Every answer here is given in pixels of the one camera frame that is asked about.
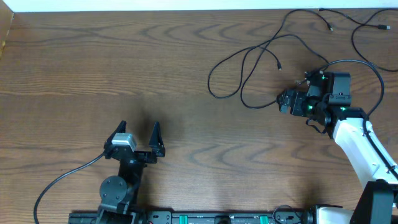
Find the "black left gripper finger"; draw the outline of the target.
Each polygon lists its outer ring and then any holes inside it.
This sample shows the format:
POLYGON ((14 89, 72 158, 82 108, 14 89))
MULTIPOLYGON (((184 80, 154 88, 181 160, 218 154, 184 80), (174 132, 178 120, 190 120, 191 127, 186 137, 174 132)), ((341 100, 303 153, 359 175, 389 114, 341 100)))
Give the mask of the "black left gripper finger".
POLYGON ((113 133, 107 138, 107 140, 104 143, 104 148, 109 147, 110 145, 112 145, 111 141, 113 140, 113 138, 115 137, 116 134, 118 133, 125 133, 126 132, 126 125, 127 122, 122 120, 119 125, 117 126, 117 128, 113 131, 113 133))
POLYGON ((165 157, 165 146, 161 136, 160 123, 158 121, 154 124, 149 141, 149 147, 152 149, 152 153, 157 157, 165 157))

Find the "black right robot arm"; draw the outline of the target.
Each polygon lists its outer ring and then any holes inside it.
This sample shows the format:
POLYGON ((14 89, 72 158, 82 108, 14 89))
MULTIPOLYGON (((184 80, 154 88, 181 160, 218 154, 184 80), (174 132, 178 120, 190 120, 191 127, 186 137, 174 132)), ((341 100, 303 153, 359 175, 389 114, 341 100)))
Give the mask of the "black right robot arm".
POLYGON ((349 73, 317 72, 307 75, 308 90, 284 90, 276 99, 281 113, 319 123, 342 148, 363 187, 354 210, 314 205, 301 223, 397 223, 397 164, 374 133, 362 108, 351 106, 349 73))

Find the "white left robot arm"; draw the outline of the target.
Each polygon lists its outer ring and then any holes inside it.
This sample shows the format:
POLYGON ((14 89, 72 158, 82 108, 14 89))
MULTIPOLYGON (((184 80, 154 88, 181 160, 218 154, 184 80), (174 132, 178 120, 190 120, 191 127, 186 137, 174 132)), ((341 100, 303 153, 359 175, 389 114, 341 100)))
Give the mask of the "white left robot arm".
POLYGON ((104 157, 119 161, 117 175, 106 178, 100 188, 101 203, 96 223, 147 223, 147 213, 137 206, 137 196, 144 168, 165 156, 160 123, 156 121, 149 140, 150 151, 136 149, 134 136, 121 121, 104 144, 104 157))

